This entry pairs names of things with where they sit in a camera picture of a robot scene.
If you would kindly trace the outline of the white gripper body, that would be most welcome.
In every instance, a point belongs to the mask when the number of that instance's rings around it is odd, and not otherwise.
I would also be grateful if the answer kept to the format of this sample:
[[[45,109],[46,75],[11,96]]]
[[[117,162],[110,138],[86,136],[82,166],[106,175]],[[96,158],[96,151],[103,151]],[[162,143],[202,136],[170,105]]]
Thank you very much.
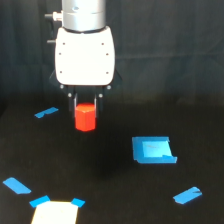
[[[54,43],[55,69],[50,80],[69,98],[76,87],[109,89],[122,82],[115,67],[115,47],[109,26],[90,33],[69,32],[61,27]]]

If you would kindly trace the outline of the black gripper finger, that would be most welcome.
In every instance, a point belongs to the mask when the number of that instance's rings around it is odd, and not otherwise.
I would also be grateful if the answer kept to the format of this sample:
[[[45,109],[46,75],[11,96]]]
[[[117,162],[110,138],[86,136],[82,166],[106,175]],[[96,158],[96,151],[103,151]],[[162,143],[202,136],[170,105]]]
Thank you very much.
[[[96,94],[94,98],[95,117],[98,118],[99,114],[103,111],[103,94]]]
[[[78,103],[78,94],[68,94],[69,97],[69,111],[72,113],[72,116],[75,117],[76,116],[76,107],[77,107],[77,103]]]

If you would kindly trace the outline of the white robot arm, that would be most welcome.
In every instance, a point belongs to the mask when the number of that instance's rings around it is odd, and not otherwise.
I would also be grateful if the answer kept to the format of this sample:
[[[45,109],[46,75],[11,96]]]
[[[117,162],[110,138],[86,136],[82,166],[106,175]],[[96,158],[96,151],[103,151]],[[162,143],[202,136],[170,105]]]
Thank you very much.
[[[46,14],[60,22],[55,40],[55,70],[60,88],[67,89],[69,108],[77,117],[77,86],[95,87],[93,108],[97,113],[103,89],[116,77],[115,47],[111,28],[106,24],[106,0],[61,0],[62,10]]]

